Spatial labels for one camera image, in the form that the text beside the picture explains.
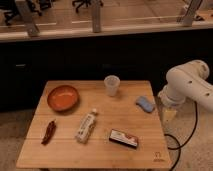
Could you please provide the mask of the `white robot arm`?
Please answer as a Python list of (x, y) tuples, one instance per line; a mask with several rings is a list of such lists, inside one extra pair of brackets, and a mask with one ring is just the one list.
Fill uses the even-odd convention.
[(167, 84), (158, 93), (163, 105), (162, 121), (171, 121), (187, 98), (213, 112), (213, 84), (206, 81), (210, 74), (202, 60), (177, 65), (166, 73)]

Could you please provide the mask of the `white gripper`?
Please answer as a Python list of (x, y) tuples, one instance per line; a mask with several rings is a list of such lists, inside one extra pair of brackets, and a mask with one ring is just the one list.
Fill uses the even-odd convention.
[(165, 85), (158, 93), (158, 97), (167, 107), (163, 109), (163, 122), (169, 123), (177, 114), (177, 111), (171, 108), (179, 108), (183, 104), (183, 96), (169, 85)]

